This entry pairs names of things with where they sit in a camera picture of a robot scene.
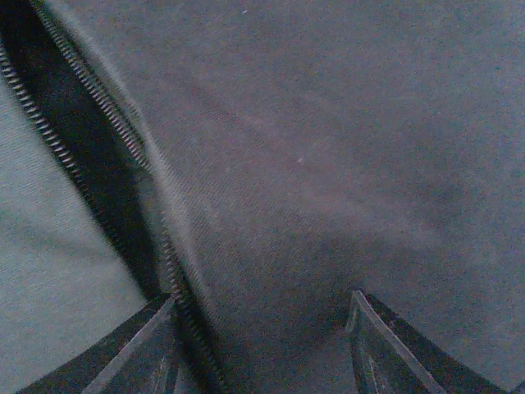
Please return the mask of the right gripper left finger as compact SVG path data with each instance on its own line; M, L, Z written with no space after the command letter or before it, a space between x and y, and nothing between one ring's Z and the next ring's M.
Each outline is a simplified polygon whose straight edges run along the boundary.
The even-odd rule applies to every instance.
M175 300L162 295L95 345L20 393L173 393Z

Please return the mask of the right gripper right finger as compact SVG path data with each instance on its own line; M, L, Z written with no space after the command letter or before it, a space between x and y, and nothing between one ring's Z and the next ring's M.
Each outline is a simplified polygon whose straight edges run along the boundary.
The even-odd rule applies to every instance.
M504 393L371 295L352 293L345 331L358 393Z

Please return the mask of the black student bag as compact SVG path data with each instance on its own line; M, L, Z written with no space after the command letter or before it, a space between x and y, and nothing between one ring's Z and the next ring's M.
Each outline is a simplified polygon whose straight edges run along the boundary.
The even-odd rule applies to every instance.
M173 393L358 393L354 291L523 392L523 2L2 2L2 392L167 295Z

